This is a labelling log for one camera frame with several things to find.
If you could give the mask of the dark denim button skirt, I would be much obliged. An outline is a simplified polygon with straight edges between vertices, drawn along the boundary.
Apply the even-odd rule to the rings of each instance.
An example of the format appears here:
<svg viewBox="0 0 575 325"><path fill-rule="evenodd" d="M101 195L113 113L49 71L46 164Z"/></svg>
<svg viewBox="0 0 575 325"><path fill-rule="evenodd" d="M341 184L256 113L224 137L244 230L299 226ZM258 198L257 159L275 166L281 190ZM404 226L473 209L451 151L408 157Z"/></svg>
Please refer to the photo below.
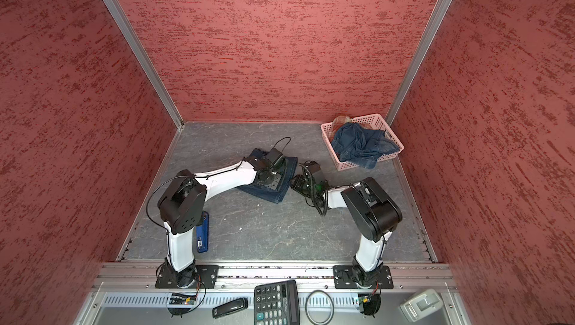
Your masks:
<svg viewBox="0 0 575 325"><path fill-rule="evenodd" d="M251 184L242 185L238 190L268 202L281 203L295 176L298 158L286 157L277 148L270 151L255 148L244 160L254 166L256 175Z"/></svg>

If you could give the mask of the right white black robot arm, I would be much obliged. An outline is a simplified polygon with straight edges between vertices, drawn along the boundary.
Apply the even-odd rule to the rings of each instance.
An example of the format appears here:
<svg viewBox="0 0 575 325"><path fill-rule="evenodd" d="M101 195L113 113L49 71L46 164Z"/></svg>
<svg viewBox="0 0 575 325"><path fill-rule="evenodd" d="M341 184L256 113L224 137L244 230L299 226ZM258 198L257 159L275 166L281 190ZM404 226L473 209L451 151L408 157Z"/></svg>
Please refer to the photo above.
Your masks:
<svg viewBox="0 0 575 325"><path fill-rule="evenodd" d="M352 265L340 267L335 273L345 272L346 281L358 288L391 288L391 275L385 270L383 253L392 233L403 220L399 206L374 178L331 187L315 161L299 166L302 173L290 180L290 188L303 196L307 205L322 216L328 210L346 208L361 234Z"/></svg>

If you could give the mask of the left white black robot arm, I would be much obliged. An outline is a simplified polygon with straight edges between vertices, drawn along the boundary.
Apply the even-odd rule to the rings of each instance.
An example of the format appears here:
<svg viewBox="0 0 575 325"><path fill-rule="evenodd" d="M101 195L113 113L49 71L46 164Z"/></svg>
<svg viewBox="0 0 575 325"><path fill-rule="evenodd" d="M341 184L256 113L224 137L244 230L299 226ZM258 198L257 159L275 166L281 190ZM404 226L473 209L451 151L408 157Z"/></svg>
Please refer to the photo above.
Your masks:
<svg viewBox="0 0 575 325"><path fill-rule="evenodd" d="M221 193L241 188L248 194L278 204L282 202L296 172L297 159L251 155L223 169L193 174L178 172L170 179L157 207L166 230L168 254L157 269L158 289L214 287L217 266L198 269L193 252L195 228L203 223L205 203Z"/></svg>

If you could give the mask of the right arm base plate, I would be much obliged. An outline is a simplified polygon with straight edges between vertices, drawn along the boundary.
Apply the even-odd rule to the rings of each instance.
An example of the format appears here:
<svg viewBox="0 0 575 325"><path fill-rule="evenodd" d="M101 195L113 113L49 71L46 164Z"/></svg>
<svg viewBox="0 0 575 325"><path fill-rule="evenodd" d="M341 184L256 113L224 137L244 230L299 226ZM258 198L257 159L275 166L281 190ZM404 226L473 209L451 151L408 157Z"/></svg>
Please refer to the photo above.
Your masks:
<svg viewBox="0 0 575 325"><path fill-rule="evenodd" d="M394 283L390 268L385 265L366 272L359 265L336 265L332 268L336 289L390 290Z"/></svg>

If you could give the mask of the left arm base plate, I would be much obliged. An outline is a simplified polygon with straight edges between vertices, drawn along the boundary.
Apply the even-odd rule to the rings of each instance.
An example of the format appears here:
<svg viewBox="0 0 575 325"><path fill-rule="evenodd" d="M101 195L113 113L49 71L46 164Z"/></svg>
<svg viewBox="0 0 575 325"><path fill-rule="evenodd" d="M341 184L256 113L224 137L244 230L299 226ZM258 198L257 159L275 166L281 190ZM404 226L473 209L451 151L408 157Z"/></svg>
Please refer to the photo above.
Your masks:
<svg viewBox="0 0 575 325"><path fill-rule="evenodd" d="M217 281L220 266L215 264L192 264L177 272L172 265L164 262L157 269L156 289L192 290L197 287L213 289Z"/></svg>

